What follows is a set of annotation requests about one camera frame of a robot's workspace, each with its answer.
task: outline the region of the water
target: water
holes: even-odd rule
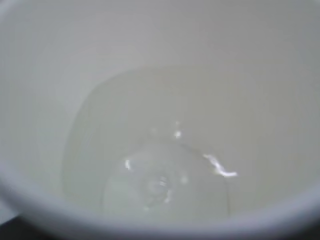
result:
[[[295,104],[303,88],[222,75],[145,68],[98,85],[66,145],[65,196],[109,219],[200,223],[303,189],[293,163],[308,148],[304,125],[292,118],[307,116]]]

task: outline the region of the mug rim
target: mug rim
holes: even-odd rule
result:
[[[0,21],[22,0],[4,0]],[[266,209],[219,223],[190,226],[148,226],[97,218],[52,197],[0,160],[0,192],[22,217],[53,234],[80,239],[124,237],[144,239],[272,239],[298,232],[320,219],[320,184]]]

